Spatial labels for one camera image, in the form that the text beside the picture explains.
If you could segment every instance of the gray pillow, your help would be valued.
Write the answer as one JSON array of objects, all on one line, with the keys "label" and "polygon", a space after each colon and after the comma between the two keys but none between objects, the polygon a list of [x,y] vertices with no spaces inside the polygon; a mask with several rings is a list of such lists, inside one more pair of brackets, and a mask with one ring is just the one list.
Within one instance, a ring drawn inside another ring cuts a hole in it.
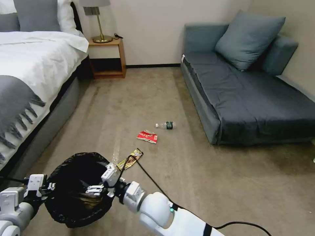
[{"label": "gray pillow", "polygon": [[0,15],[0,32],[20,31],[19,19],[16,13]]},{"label": "gray pillow", "polygon": [[60,31],[57,0],[14,0],[21,31]]},{"label": "gray pillow", "polygon": [[267,49],[284,22],[285,17],[254,15],[240,10],[215,51],[237,69],[247,70]]}]

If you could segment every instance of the gray blanket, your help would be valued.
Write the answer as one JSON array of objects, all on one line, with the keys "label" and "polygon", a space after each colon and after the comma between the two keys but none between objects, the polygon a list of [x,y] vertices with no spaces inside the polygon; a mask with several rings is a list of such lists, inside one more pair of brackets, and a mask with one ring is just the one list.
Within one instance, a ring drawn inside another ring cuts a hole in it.
[{"label": "gray blanket", "polygon": [[218,144],[315,137],[315,103],[279,78],[263,71],[240,72],[214,52],[187,53],[184,63],[220,120]]},{"label": "gray blanket", "polygon": [[[0,142],[11,149],[15,149],[16,146],[6,139],[6,133],[22,139],[21,133],[15,126],[16,123],[27,130],[22,117],[30,124],[33,124],[33,121],[26,110],[37,117],[31,103],[41,107],[46,104],[23,81],[12,76],[0,75]],[[4,160],[4,156],[0,153],[0,162]]]}]

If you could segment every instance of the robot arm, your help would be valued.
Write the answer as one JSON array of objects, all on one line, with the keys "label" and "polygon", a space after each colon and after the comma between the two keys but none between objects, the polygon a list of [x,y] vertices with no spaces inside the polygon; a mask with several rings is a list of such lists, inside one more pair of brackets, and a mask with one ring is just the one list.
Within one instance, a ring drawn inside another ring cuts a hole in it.
[{"label": "robot arm", "polygon": [[[140,213],[140,221],[152,232],[161,236],[224,236],[193,213],[169,201],[160,192],[147,195],[137,182],[125,183],[119,178],[116,167],[110,163],[102,175],[103,184],[89,186],[86,193],[118,197],[119,202],[132,212]],[[27,189],[7,188],[0,193],[0,236],[20,236],[37,213],[46,195],[55,184],[46,183],[43,174],[31,175]],[[173,221],[165,228],[173,215]]]},{"label": "robot arm", "polygon": [[54,190],[54,184],[46,187],[44,174],[31,175],[27,189],[10,187],[0,192],[0,235],[20,236],[36,215],[46,194]]},{"label": "robot arm", "polygon": [[[115,166],[110,163],[102,175],[103,185],[89,186],[87,194],[100,195],[107,185],[108,196],[116,196],[119,202],[134,213],[140,213],[141,223],[161,236],[224,236],[193,213],[169,201],[160,192],[147,195],[140,184],[133,181],[126,184]],[[171,215],[173,221],[165,228]]]}]

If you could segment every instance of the lampshade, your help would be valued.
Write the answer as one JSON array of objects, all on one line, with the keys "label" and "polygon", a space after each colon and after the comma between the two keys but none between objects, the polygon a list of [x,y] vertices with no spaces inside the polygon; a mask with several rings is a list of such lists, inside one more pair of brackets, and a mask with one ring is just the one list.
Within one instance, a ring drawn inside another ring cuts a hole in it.
[{"label": "lampshade", "polygon": [[110,0],[80,0],[80,6],[82,7],[105,7],[110,4]]}]

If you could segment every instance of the trash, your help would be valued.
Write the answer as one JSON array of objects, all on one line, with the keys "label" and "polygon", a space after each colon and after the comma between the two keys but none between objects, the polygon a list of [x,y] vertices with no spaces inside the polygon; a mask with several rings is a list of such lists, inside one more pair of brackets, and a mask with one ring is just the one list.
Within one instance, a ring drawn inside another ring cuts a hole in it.
[{"label": "trash", "polygon": [[176,124],[173,121],[167,121],[165,123],[155,124],[155,128],[174,129],[176,128]]},{"label": "trash", "polygon": [[130,154],[130,158],[126,158],[125,160],[123,160],[122,162],[120,162],[117,167],[120,169],[120,171],[122,171],[122,168],[124,167],[124,164],[126,162],[126,160],[128,159],[128,162],[125,166],[125,170],[130,168],[137,160],[139,160],[140,157],[143,156],[143,152],[140,151],[140,149],[136,149],[134,150],[131,154]]},{"label": "trash", "polygon": [[148,130],[144,130],[138,134],[137,139],[156,144],[158,141],[157,137],[158,137],[157,134],[155,134],[151,131],[148,131]]}]

